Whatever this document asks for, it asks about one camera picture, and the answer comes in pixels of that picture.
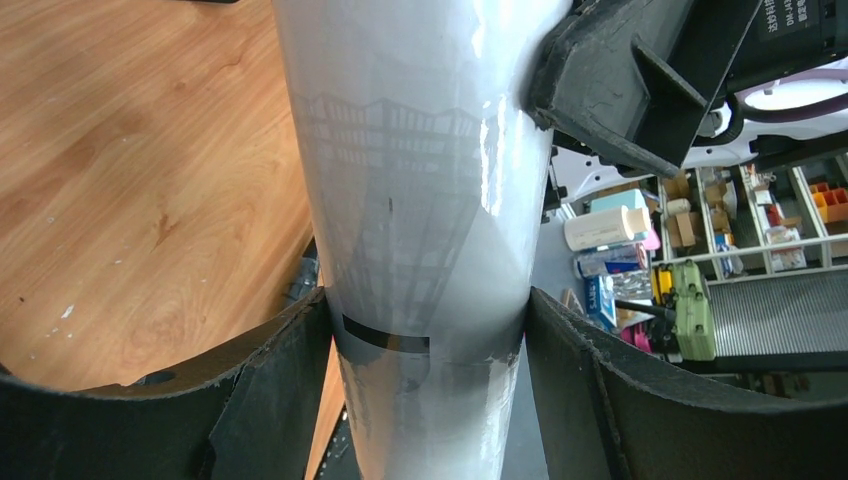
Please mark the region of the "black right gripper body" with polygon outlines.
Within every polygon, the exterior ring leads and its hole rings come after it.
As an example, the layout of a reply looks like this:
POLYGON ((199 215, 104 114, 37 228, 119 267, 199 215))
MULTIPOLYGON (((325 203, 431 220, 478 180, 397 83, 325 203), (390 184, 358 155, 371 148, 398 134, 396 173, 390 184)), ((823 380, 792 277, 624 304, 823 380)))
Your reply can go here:
POLYGON ((622 174, 672 177, 692 148, 716 150, 746 124, 751 162, 788 169, 842 154, 839 94, 765 110, 746 103, 772 82, 812 74, 843 79, 843 1, 577 1, 543 38, 526 109, 555 142, 598 156, 622 174))

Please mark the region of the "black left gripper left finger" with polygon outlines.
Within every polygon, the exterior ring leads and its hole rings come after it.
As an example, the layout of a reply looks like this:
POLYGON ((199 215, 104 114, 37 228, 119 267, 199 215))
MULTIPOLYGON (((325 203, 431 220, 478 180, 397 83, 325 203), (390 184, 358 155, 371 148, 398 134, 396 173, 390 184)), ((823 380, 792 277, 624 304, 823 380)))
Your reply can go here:
POLYGON ((316 289, 150 384, 58 392, 1 378, 5 479, 300 479, 331 340, 316 289))

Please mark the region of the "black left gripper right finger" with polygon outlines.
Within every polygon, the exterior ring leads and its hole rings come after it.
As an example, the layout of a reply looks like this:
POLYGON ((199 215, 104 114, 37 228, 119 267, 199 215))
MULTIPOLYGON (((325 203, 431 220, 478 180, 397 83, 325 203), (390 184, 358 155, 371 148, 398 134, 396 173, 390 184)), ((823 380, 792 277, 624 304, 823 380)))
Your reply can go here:
POLYGON ((553 479, 843 479, 847 404, 722 384, 646 354, 533 289, 533 396, 553 479))

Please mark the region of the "white shuttlecock tube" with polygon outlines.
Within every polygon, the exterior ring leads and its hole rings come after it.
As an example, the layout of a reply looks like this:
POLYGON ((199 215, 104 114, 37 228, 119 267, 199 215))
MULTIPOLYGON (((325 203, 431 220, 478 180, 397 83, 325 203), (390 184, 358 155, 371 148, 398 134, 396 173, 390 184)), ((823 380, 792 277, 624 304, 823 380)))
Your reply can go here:
POLYGON ((277 1, 365 479, 497 479, 552 135, 524 111, 567 1, 277 1))

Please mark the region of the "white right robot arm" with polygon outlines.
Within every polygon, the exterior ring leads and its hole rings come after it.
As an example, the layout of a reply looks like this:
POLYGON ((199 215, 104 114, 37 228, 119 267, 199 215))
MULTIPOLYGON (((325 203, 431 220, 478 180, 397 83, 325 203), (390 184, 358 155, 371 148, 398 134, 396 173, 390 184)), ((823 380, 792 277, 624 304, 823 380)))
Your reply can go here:
POLYGON ((576 1, 528 81, 556 198, 698 167, 786 170, 847 150, 847 5, 576 1))

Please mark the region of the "green toolbox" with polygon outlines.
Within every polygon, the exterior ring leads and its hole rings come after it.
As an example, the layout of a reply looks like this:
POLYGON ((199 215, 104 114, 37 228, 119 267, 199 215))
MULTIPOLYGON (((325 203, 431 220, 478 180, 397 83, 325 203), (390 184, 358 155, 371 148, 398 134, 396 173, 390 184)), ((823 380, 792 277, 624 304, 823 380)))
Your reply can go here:
POLYGON ((717 356, 714 317, 706 280, 692 260, 672 264, 675 336, 685 360, 711 362, 717 356))

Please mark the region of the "shelf with boxes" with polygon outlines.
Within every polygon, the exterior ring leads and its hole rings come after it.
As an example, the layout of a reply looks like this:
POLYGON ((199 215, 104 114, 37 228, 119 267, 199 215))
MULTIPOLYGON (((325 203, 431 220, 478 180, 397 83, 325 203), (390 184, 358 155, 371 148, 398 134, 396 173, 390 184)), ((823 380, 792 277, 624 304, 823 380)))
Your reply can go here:
POLYGON ((766 173, 695 168, 656 185, 657 265, 695 264, 712 284, 847 267, 844 154, 766 173))

